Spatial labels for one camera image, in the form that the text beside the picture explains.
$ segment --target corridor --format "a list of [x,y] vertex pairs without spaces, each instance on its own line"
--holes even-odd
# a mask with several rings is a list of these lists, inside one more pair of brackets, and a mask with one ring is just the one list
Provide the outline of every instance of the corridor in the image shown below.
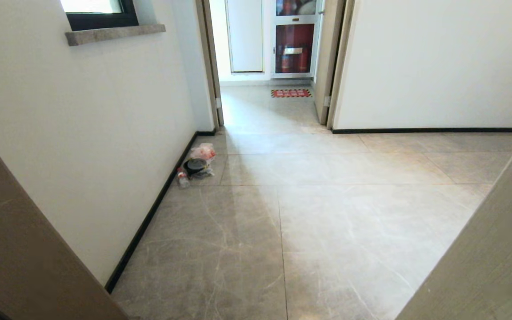
[[512,155],[512,133],[333,135],[271,89],[222,88],[195,142],[215,176],[165,195],[112,293],[130,316],[393,320]]

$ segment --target gray marble floor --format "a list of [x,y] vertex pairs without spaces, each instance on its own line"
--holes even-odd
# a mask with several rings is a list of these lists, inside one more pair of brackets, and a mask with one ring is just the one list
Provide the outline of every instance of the gray marble floor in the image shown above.
[[393,320],[512,154],[506,134],[333,135],[222,89],[215,176],[163,199],[113,298],[144,320]]

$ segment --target red floor mat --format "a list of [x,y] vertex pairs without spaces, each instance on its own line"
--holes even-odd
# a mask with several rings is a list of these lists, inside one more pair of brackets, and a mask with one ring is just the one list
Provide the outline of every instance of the red floor mat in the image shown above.
[[301,98],[311,97],[311,92],[308,89],[287,89],[287,90],[272,90],[273,98]]

